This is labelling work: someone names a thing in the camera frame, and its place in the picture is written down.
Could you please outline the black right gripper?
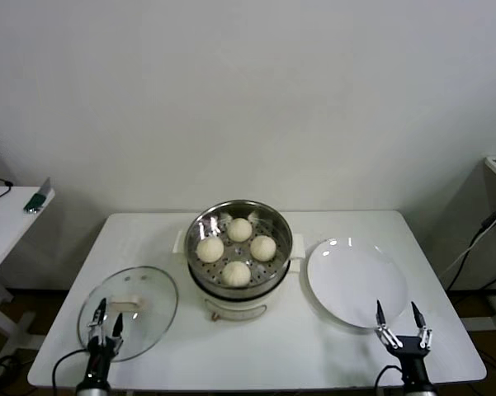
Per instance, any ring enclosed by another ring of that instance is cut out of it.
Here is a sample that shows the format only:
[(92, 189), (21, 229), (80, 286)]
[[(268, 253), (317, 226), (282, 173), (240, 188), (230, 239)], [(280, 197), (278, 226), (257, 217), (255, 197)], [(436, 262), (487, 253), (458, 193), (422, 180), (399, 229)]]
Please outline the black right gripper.
[(386, 322), (385, 313), (379, 300), (376, 301), (376, 336), (390, 354), (399, 360), (404, 386), (431, 386), (424, 358), (431, 350), (432, 329), (427, 325), (418, 306), (412, 301), (413, 317), (418, 336), (397, 337)]

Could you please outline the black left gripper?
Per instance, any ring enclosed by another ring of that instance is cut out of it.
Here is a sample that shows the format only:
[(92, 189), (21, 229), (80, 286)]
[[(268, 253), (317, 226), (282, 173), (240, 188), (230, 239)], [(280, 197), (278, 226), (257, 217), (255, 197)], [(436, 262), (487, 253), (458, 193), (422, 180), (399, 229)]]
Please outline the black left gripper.
[(104, 337), (104, 321), (106, 318), (106, 298), (101, 299), (92, 320), (87, 324), (87, 345), (89, 358), (84, 379), (93, 382), (107, 382), (112, 360), (118, 355), (123, 343), (123, 317), (119, 313), (111, 337)]

